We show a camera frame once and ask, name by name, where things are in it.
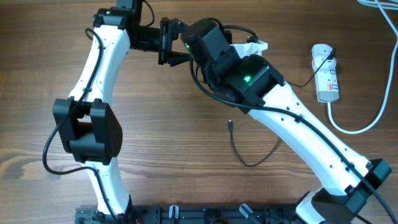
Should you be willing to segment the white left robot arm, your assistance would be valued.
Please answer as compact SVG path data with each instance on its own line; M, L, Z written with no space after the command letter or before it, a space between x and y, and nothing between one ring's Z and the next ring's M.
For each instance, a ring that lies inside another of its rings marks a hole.
M85 210L77 223L134 223L131 196L124 187L118 166L123 131L111 109L119 68L131 50L156 52L160 64L175 66L188 61L188 54L174 52L172 43L188 26L178 19L163 18L158 27L142 25L142 1L118 1L101 8L85 33L92 46L83 73L65 99L53 104L59 135L65 152L80 169L87 171L98 204Z

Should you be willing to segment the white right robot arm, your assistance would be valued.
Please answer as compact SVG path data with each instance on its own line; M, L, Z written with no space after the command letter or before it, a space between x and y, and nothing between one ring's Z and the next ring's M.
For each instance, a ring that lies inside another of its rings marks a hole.
M240 55L214 18L188 26L181 40L198 65L199 89L237 107L280 137L315 173L321 187L295 212L305 223L350 223L391 173L383 159L367 159L338 139L299 100L283 76L258 54Z

